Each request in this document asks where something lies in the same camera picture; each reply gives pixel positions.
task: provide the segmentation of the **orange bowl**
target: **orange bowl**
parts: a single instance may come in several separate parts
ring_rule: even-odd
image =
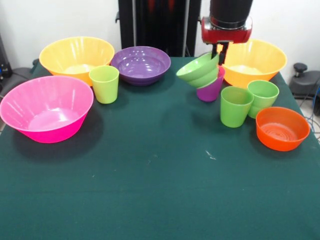
[[[254,80],[269,81],[287,64],[286,54],[275,45],[258,39],[230,43],[227,50],[224,79],[246,89]]]
[[[287,152],[297,148],[310,133],[306,119],[285,107],[265,108],[257,114],[255,122],[259,140],[276,151]]]
[[[115,49],[109,42],[96,37],[76,36],[46,46],[39,61],[52,75],[74,77],[92,86],[90,70],[109,65],[114,55]]]

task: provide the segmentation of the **plastic cup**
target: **plastic cup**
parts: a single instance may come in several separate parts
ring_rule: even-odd
[[[93,91],[101,104],[111,104],[118,96],[119,71],[113,66],[98,66],[89,73]]]
[[[254,100],[249,110],[249,117],[255,119],[262,109],[271,107],[279,95],[279,88],[272,82],[256,80],[248,84],[248,90],[254,95]]]
[[[244,124],[254,95],[247,89],[228,86],[221,91],[221,122],[229,128],[238,128]]]
[[[225,69],[222,66],[219,66],[219,74],[215,82],[211,83],[208,86],[198,88],[196,90],[196,95],[198,96],[198,98],[207,103],[216,100],[220,93],[225,73]]]

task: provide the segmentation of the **purple bowl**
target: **purple bowl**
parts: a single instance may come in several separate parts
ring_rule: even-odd
[[[148,86],[157,82],[170,65],[170,57],[151,46],[122,49],[111,61],[111,66],[119,70],[120,78],[134,86]]]

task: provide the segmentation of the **pink bowl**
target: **pink bowl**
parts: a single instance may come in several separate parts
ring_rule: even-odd
[[[0,103],[0,117],[39,143],[57,143],[81,127],[94,101],[85,82],[68,76],[35,78],[12,89]]]

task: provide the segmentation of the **white wall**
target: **white wall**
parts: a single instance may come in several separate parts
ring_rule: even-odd
[[[202,0],[202,16],[209,15],[209,5],[210,0]],[[0,0],[0,34],[14,68],[31,66],[43,47],[70,36],[99,37],[118,51],[118,9],[118,0]],[[306,63],[310,70],[320,69],[319,9],[319,0],[253,0],[252,37],[283,49],[288,57],[281,71],[286,80],[295,62]],[[199,25],[195,53],[210,50],[211,46],[202,43]]]
[[[117,0],[0,0],[0,34],[13,68],[30,67],[51,42],[93,36],[121,49]]]
[[[209,15],[209,6],[210,0],[202,0],[201,16]],[[287,82],[296,62],[307,64],[309,70],[320,70],[319,10],[319,0],[253,0],[251,37],[270,42],[285,52],[288,63],[281,73]],[[211,50],[212,46],[202,43],[198,26],[196,56]]]

